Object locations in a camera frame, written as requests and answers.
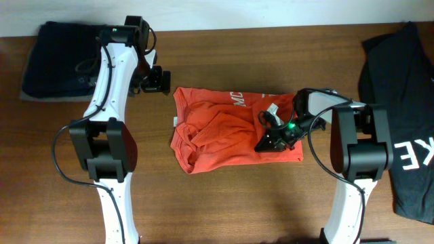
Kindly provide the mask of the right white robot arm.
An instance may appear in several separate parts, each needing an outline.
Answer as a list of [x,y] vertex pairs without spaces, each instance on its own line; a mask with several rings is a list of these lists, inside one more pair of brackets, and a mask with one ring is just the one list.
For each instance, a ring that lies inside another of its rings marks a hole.
[[280,153],[312,133],[331,125],[328,169],[317,153],[317,164],[336,179],[336,192],[327,224],[318,243],[360,243],[368,199],[385,171],[393,164],[387,111],[379,104],[365,104],[332,89],[304,88],[292,102],[290,120],[281,121],[277,105],[258,113],[265,132],[254,150]]

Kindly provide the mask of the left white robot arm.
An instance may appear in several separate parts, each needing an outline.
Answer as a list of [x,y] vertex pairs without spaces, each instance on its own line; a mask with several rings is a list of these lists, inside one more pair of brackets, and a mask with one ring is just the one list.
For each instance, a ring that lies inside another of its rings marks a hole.
[[83,118],[66,126],[87,187],[100,198],[106,243],[139,243],[132,209],[132,175],[137,144],[125,124],[126,102],[140,92],[170,92],[170,72],[156,64],[148,40],[157,36],[148,25],[108,26],[97,38],[100,70],[94,95]]

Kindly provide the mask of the red polo shirt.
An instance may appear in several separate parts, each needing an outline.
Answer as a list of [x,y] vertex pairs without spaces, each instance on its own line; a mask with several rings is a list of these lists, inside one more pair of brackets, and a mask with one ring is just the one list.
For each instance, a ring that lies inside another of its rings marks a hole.
[[256,152],[265,133],[259,112],[270,105],[288,121],[293,94],[273,95],[240,91],[212,91],[179,87],[173,94],[176,125],[170,144],[187,174],[198,174],[223,166],[301,162],[302,143],[283,152]]

